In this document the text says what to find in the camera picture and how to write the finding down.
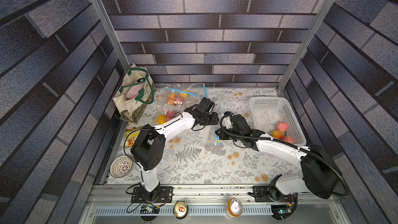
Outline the yellow peach green leaf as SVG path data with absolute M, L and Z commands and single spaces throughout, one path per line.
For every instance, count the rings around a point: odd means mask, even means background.
M 180 97 L 182 97 L 183 99 L 187 100 L 189 98 L 189 95 L 187 94 L 186 90 L 183 90 L 179 93 Z

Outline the pink peach with leaf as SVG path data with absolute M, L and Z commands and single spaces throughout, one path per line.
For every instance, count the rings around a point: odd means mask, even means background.
M 178 97 L 175 98 L 174 102 L 175 102 L 176 105 L 182 105 L 182 104 L 184 104 L 184 98 L 178 96 Z

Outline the clear zip-top bag blue zipper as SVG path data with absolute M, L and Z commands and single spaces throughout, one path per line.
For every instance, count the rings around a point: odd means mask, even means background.
M 167 111 L 181 111 L 186 107 L 199 104 L 207 97 L 207 89 L 203 83 L 169 84 L 162 92 L 162 108 Z

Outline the white plastic mesh basket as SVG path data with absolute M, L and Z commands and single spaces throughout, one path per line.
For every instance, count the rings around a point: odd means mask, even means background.
M 305 146 L 307 140 L 287 99 L 274 96 L 257 96 L 249 99 L 255 129 L 270 134 L 280 122 L 289 125 L 287 135 L 295 144 Z

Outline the yellow peach top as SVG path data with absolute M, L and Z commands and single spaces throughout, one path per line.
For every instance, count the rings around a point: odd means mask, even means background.
M 167 117 L 166 117 L 165 115 L 160 115 L 160 116 L 157 118 L 157 123 L 158 123 L 159 125 L 164 124 L 164 123 L 166 123 L 166 122 L 167 122 Z

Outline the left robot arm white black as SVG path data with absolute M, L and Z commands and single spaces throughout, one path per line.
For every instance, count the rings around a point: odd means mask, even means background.
M 156 126 L 147 124 L 140 129 L 131 154 L 141 170 L 140 185 L 146 194 L 158 191 L 160 187 L 157 166 L 162 160 L 165 144 L 186 130 L 194 131 L 197 125 L 217 125 L 219 118 L 213 112 L 214 106 L 213 101 L 204 97 L 199 104 L 186 108 L 174 119 Z

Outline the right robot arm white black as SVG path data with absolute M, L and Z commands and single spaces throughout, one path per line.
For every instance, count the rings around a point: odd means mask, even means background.
M 269 153 L 290 162 L 300 171 L 291 175 L 277 175 L 269 184 L 282 195 L 310 192 L 328 199 L 330 196 L 346 198 L 349 187 L 331 156 L 318 145 L 297 146 L 269 134 L 252 129 L 242 115 L 226 112 L 220 119 L 216 134 L 221 140 L 240 141 L 245 148 Z

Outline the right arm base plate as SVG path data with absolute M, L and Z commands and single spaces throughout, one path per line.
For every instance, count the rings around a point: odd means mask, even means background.
M 294 194 L 283 195 L 276 187 L 253 186 L 251 194 L 256 202 L 282 202 L 293 203 L 296 200 Z

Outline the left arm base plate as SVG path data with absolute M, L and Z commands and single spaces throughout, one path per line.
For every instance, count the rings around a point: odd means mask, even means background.
M 171 203 L 173 199 L 174 187 L 158 186 L 152 192 L 148 192 L 143 186 L 134 187 L 132 192 L 127 191 L 131 195 L 131 203 Z

